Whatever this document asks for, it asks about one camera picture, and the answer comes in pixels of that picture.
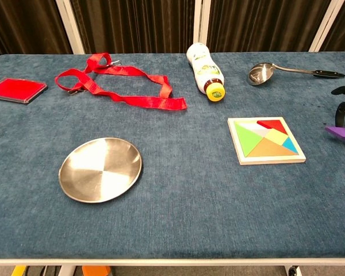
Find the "red triangle piece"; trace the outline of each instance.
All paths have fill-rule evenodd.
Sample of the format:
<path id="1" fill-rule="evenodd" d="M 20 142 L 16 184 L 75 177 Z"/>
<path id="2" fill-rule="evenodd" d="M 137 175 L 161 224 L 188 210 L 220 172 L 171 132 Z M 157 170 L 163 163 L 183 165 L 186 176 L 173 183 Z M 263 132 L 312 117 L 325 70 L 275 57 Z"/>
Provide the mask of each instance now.
<path id="1" fill-rule="evenodd" d="M 264 126 L 265 128 L 274 128 L 284 134 L 286 133 L 285 128 L 283 128 L 283 125 L 281 124 L 280 120 L 263 120 L 263 121 L 257 121 L 257 124 Z"/>

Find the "blue triangle piece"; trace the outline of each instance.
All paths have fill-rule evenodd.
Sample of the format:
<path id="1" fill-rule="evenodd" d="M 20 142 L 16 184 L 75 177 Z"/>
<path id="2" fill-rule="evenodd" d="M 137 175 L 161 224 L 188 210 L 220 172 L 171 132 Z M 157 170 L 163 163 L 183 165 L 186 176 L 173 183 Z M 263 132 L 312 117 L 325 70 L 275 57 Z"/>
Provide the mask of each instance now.
<path id="1" fill-rule="evenodd" d="M 294 144 L 293 144 L 292 140 L 290 139 L 290 137 L 288 137 L 285 140 L 285 142 L 283 142 L 282 146 L 287 148 L 288 150 L 291 150 L 291 151 L 295 152 L 296 154 L 298 153 L 298 151 L 294 147 Z"/>

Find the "yellow object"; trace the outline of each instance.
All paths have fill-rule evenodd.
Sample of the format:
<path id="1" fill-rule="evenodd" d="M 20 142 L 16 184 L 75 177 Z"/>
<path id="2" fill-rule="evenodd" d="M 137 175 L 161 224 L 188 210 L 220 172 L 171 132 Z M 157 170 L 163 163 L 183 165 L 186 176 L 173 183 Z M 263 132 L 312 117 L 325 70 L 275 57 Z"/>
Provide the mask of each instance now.
<path id="1" fill-rule="evenodd" d="M 26 266 L 16 266 L 11 276 L 23 276 Z"/>
<path id="2" fill-rule="evenodd" d="M 288 138 L 288 135 L 278 131 L 277 129 L 272 128 L 266 135 L 265 138 L 269 139 L 270 141 L 282 145 L 283 142 Z"/>
<path id="3" fill-rule="evenodd" d="M 217 101 L 221 100 L 222 98 L 224 98 L 225 88 L 219 82 L 211 83 L 206 88 L 206 95 L 211 101 L 217 102 Z"/>
<path id="4" fill-rule="evenodd" d="M 84 276 L 107 276 L 110 271 L 110 266 L 82 266 Z"/>

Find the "lanyard strap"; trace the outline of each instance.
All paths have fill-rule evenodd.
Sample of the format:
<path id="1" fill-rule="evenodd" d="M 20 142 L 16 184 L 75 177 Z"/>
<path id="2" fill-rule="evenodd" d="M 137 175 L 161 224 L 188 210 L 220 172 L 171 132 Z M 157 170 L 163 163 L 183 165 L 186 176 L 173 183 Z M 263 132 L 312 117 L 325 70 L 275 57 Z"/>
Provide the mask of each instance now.
<path id="1" fill-rule="evenodd" d="M 106 59 L 106 65 L 100 64 L 100 61 L 103 58 Z M 146 76 L 151 81 L 162 85 L 160 96 L 121 96 L 113 91 L 106 91 L 100 88 L 95 81 L 87 75 L 91 72 L 120 76 Z M 63 76 L 75 76 L 78 78 L 79 82 L 76 83 L 72 88 L 65 87 L 59 83 L 59 78 Z M 173 88 L 171 88 L 170 84 L 168 83 L 166 76 L 148 75 L 134 66 L 113 66 L 111 56 L 108 53 L 96 53 L 90 56 L 87 59 L 87 66 L 83 71 L 71 68 L 59 74 L 55 78 L 55 83 L 66 91 L 86 89 L 93 95 L 109 96 L 113 101 L 125 102 L 129 105 L 138 106 L 140 108 L 155 108 L 164 110 L 183 110 L 187 108 L 184 98 L 169 98 Z"/>

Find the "white bottle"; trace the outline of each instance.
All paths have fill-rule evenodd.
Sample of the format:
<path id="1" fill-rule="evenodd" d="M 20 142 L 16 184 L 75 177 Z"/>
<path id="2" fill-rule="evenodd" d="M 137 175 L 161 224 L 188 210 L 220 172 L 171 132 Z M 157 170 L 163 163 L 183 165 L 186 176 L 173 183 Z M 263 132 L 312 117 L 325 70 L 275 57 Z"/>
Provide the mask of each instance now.
<path id="1" fill-rule="evenodd" d="M 206 94 L 213 102 L 224 98 L 224 76 L 213 62 L 207 46 L 202 43 L 192 44 L 186 52 L 186 57 L 193 68 L 200 92 Z"/>

